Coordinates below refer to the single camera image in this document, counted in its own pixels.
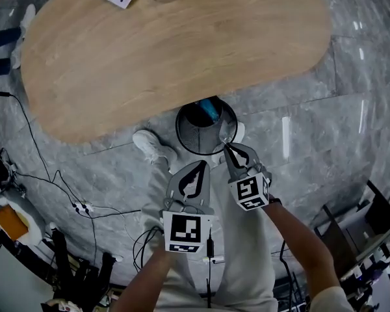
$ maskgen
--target person's arm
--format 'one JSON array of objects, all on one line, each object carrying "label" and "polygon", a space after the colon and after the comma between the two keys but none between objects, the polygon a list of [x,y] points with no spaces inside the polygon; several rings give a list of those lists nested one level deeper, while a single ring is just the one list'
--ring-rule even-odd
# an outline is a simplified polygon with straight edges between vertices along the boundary
[{"label": "person's arm", "polygon": [[160,243],[149,261],[123,291],[114,312],[153,312],[163,282],[175,262],[173,252],[166,252]]},{"label": "person's arm", "polygon": [[280,203],[271,203],[263,210],[304,268],[311,297],[327,288],[339,287],[332,255],[325,244]]}]

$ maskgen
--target equipment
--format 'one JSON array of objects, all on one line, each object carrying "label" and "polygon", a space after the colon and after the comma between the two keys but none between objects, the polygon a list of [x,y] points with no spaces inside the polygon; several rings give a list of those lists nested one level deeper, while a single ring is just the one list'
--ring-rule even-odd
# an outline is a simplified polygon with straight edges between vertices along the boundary
[{"label": "equipment", "polygon": [[[245,164],[240,164],[235,153]],[[245,211],[268,205],[272,174],[261,164],[257,153],[250,147],[232,142],[226,144],[224,155],[230,175],[229,189],[237,204]]]},{"label": "equipment", "polygon": [[159,212],[165,250],[196,253],[202,249],[214,219],[209,189],[209,165],[205,161],[191,163],[171,178],[164,209]]}]

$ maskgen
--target blue jeans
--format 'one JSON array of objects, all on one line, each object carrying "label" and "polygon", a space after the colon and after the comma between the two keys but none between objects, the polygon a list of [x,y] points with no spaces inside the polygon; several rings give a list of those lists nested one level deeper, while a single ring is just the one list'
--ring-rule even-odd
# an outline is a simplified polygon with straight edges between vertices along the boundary
[{"label": "blue jeans", "polygon": [[[20,35],[21,29],[19,27],[0,31],[0,47],[16,42]],[[0,75],[9,74],[11,67],[9,58],[0,59]]]}]

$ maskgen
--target white cable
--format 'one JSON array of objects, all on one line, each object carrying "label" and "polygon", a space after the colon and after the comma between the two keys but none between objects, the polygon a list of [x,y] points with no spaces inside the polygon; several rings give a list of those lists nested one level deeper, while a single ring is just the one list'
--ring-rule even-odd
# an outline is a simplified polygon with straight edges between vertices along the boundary
[{"label": "white cable", "polygon": [[131,238],[129,232],[128,232],[127,229],[125,228],[125,216],[124,216],[125,214],[122,214],[121,211],[119,211],[119,210],[117,210],[117,209],[115,209],[115,208],[111,208],[111,207],[98,207],[98,206],[96,206],[96,205],[92,205],[92,207],[93,207],[94,209],[106,209],[106,210],[110,210],[110,211],[116,211],[117,213],[119,213],[119,214],[123,217],[123,227],[124,227],[125,233],[127,234],[127,236],[129,236],[129,238],[130,238],[133,242],[136,242],[133,238]]}]

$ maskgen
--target desk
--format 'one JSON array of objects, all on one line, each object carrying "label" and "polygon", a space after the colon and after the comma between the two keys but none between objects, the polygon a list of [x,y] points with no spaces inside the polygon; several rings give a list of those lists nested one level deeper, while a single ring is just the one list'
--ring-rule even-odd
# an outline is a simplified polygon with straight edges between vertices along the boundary
[{"label": "desk", "polygon": [[323,0],[50,0],[22,47],[31,111],[86,142],[163,111],[303,73],[331,34]]}]

